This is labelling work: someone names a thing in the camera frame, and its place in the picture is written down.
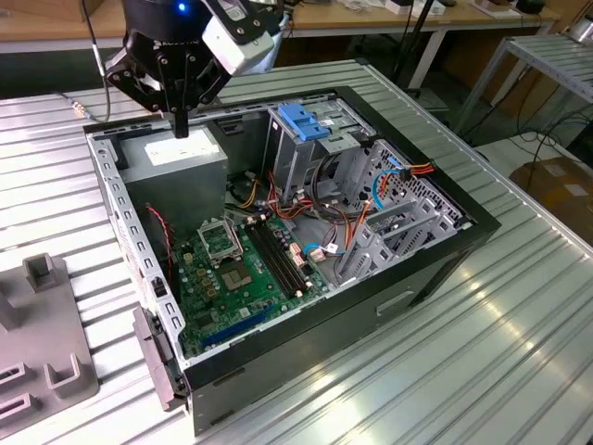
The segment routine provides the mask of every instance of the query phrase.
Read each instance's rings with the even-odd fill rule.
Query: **blue drive bay latch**
[[[280,114],[288,125],[303,141],[312,141],[329,135],[329,130],[320,125],[313,115],[300,104],[282,105],[278,107]]]

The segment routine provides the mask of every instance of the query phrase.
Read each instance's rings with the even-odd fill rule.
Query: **slotted metal worktable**
[[[500,87],[493,100],[494,104],[512,88],[526,65],[539,70],[587,102],[593,102],[593,46],[579,44],[565,35],[558,34],[508,37],[500,42],[463,104],[455,124],[455,133],[459,134],[463,129],[463,124],[470,117],[473,107],[480,100],[498,65],[507,54],[517,56],[519,62]]]
[[[502,223],[436,294],[227,419],[204,443],[574,443],[593,432],[591,249],[369,66],[234,79],[223,102],[350,85]],[[74,95],[95,115],[101,91]],[[113,93],[115,118],[144,114]],[[82,137],[55,95],[0,103],[0,268],[64,256],[101,388],[3,445],[193,443],[163,413],[137,304]]]

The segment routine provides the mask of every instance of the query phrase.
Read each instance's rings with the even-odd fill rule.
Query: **blue cable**
[[[309,251],[314,249],[314,248],[320,248],[321,250],[323,250],[324,252],[327,252],[327,248],[323,248],[321,247],[319,244],[316,243],[311,243],[311,244],[307,244],[305,247],[303,247],[303,253],[305,255],[309,254]],[[346,252],[336,252],[333,255],[344,255],[346,254]]]
[[[379,179],[381,179],[381,176],[383,176],[384,174],[389,174],[389,173],[393,173],[393,174],[399,174],[400,170],[383,170],[382,172],[380,172],[376,178],[374,178],[374,181],[372,182],[372,197],[374,199],[375,204],[377,205],[377,207],[382,210],[385,208],[385,206],[383,205],[383,203],[381,202],[381,199],[379,198],[379,193],[377,192],[377,185],[379,184]]]
[[[305,247],[303,247],[303,253],[305,255],[307,255],[311,249],[318,248],[318,247],[319,247],[319,244],[316,244],[316,243],[307,244]]]

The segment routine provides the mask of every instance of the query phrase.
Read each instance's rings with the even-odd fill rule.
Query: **motherboard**
[[[277,216],[202,226],[173,248],[181,280],[180,335],[196,356],[329,291]]]

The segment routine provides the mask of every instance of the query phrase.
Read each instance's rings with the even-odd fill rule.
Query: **green circuit board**
[[[277,217],[270,218],[267,227],[285,243],[295,242]],[[328,291],[322,275],[310,264],[307,273],[302,270],[298,273],[312,286],[303,292],[302,297],[287,297],[247,235],[246,228],[241,225],[234,230],[243,248],[240,261],[227,259],[220,265],[212,265],[199,235],[173,247],[180,267],[180,308],[185,320],[180,340],[188,357],[243,334],[255,325]],[[207,242],[210,252],[213,246],[218,250],[232,245],[225,230],[208,231]],[[291,259],[289,251],[283,251],[283,254]]]

